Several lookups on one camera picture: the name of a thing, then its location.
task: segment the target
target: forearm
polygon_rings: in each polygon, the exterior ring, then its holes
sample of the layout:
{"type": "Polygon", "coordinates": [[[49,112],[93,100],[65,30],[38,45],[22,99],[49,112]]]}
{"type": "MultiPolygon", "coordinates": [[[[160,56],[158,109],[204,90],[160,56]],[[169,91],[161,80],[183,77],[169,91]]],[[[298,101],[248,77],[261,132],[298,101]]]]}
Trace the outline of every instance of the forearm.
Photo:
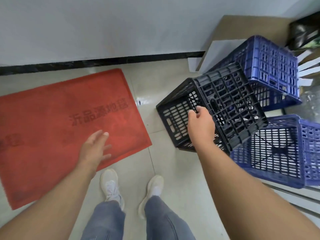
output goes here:
{"type": "Polygon", "coordinates": [[[303,214],[250,176],[213,143],[196,148],[219,216],[231,239],[318,239],[303,214]]]}
{"type": "Polygon", "coordinates": [[[92,170],[77,167],[57,186],[0,229],[0,239],[68,239],[92,170]]]}

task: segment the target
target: white paper strip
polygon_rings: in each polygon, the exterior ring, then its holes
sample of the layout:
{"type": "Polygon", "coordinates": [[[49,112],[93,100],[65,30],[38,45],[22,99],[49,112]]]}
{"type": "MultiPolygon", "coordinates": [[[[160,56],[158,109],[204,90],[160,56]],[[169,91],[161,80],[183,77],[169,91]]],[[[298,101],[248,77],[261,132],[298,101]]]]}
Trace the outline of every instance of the white paper strip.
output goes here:
{"type": "Polygon", "coordinates": [[[298,79],[298,87],[300,87],[300,86],[305,86],[305,87],[311,86],[312,81],[313,81],[313,79],[299,77],[299,79],[298,79]]]}
{"type": "Polygon", "coordinates": [[[316,72],[320,72],[320,66],[298,72],[298,77],[307,76],[307,75],[310,75],[310,74],[316,73],[316,72]]]}
{"type": "Polygon", "coordinates": [[[196,68],[198,67],[201,59],[202,57],[188,58],[189,72],[197,72],[196,68]]]}
{"type": "Polygon", "coordinates": [[[242,40],[214,40],[212,41],[207,54],[202,62],[199,69],[200,73],[207,72],[215,64],[229,55],[235,48],[245,42],[246,39],[242,40]]]}
{"type": "Polygon", "coordinates": [[[313,67],[314,65],[320,63],[320,57],[314,59],[314,60],[310,60],[302,65],[298,66],[298,71],[303,71],[309,67],[313,67]]]}
{"type": "Polygon", "coordinates": [[[307,49],[305,52],[303,52],[302,54],[298,55],[297,58],[298,58],[298,64],[300,62],[302,62],[303,59],[305,59],[307,56],[311,55],[312,54],[312,51],[310,49],[307,49]]]}

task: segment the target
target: denim pants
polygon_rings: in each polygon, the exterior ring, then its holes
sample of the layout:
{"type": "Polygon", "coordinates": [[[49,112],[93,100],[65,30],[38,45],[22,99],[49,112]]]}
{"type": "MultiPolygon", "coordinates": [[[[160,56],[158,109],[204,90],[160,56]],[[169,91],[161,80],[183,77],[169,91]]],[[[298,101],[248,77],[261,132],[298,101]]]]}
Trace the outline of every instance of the denim pants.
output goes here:
{"type": "MultiPolygon", "coordinates": [[[[145,206],[147,240],[195,240],[187,223],[160,199],[152,196],[145,206]]],[[[126,214],[118,202],[96,206],[81,240],[121,240],[126,214]]]]}

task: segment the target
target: shoe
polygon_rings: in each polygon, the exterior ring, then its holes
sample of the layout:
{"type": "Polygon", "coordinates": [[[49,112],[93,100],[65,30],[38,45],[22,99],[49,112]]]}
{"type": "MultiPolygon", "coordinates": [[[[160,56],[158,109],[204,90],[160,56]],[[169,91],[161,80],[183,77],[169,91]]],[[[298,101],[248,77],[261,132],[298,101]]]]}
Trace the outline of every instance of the shoe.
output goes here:
{"type": "Polygon", "coordinates": [[[160,175],[155,175],[152,179],[150,179],[147,187],[146,197],[143,199],[143,201],[139,205],[138,209],[138,215],[141,219],[146,219],[146,214],[144,212],[144,207],[147,203],[147,201],[152,196],[160,196],[163,190],[165,180],[160,175]]]}
{"type": "Polygon", "coordinates": [[[125,208],[125,201],[119,192],[118,175],[113,169],[107,169],[101,174],[100,186],[106,195],[106,201],[115,200],[119,203],[121,210],[125,208]]]}

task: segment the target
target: red mat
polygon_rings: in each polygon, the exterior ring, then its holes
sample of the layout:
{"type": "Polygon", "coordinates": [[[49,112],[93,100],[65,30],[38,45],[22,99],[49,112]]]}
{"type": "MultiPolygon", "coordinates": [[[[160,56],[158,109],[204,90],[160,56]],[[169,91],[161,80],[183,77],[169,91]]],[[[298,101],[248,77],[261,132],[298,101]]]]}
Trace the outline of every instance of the red mat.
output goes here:
{"type": "Polygon", "coordinates": [[[110,134],[112,158],[98,170],[151,145],[121,69],[0,97],[0,177],[11,208],[52,189],[99,129],[110,134]]]}

